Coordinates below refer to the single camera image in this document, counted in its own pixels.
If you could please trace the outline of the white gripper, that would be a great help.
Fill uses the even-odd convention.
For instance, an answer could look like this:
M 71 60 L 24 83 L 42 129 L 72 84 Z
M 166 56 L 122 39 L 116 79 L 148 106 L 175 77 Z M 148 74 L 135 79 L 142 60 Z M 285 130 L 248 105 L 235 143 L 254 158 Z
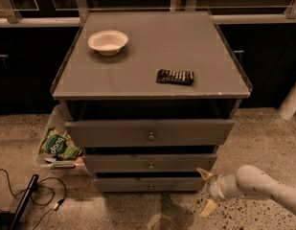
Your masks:
M 221 175 L 213 175 L 202 168 L 196 169 L 204 180 L 207 180 L 207 192 L 211 198 L 204 201 L 202 209 L 199 212 L 201 218 L 208 217 L 218 206 L 219 202 L 227 200 L 227 197 L 222 192 L 220 187 Z

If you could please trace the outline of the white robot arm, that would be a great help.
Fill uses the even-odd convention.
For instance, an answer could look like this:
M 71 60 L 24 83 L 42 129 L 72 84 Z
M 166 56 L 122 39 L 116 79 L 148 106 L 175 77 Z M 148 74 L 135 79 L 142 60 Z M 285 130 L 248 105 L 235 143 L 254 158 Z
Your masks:
M 233 198 L 271 199 L 296 216 L 296 188 L 280 183 L 259 168 L 242 165 L 230 174 L 212 174 L 196 169 L 206 181 L 209 197 L 199 215 L 208 217 L 220 202 Z

